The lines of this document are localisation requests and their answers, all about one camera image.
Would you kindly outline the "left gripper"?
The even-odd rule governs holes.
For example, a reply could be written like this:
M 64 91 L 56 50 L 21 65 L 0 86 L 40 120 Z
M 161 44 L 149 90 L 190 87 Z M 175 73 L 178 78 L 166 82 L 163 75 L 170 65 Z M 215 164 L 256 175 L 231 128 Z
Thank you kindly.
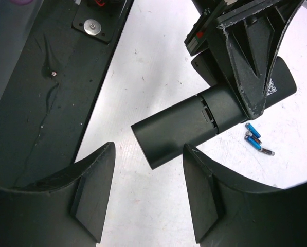
M 184 41 L 187 51 L 194 56 L 207 49 L 204 39 L 217 19 L 232 69 L 229 83 L 247 118 L 257 119 L 265 109 L 267 84 L 282 40 L 302 1 L 192 2 L 201 16 Z

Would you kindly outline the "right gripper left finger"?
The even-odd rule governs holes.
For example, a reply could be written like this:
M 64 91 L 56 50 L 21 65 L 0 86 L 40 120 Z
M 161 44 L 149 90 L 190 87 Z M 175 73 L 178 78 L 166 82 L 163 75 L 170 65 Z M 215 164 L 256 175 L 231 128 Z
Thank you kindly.
M 23 188 L 0 186 L 0 246 L 96 246 L 115 168 L 108 142 Z

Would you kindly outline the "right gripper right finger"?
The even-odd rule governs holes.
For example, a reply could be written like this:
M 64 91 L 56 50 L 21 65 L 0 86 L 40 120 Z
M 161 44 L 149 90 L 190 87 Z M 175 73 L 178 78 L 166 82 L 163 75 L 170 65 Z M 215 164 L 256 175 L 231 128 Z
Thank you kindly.
M 195 241 L 200 246 L 307 246 L 307 182 L 280 189 L 183 147 Z

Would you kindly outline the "black battery cover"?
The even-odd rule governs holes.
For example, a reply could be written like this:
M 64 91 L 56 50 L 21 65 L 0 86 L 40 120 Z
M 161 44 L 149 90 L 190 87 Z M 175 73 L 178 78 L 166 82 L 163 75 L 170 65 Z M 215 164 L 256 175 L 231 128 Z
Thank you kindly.
M 218 134 L 206 101 L 195 95 L 131 126 L 151 169 L 180 156 L 184 144 L 197 146 Z

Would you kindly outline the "black remote control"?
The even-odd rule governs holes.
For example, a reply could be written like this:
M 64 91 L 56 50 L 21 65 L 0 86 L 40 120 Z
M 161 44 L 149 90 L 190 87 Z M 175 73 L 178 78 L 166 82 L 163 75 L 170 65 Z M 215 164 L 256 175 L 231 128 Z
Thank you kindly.
M 204 105 L 208 107 L 208 116 L 212 117 L 213 126 L 222 133 L 235 125 L 247 121 L 235 93 L 224 81 L 219 67 L 210 63 L 206 55 L 198 55 L 191 65 L 207 82 L 209 89 L 200 93 Z M 278 57 L 268 84 L 265 107 L 269 108 L 294 94 L 297 90 L 294 78 L 281 57 Z

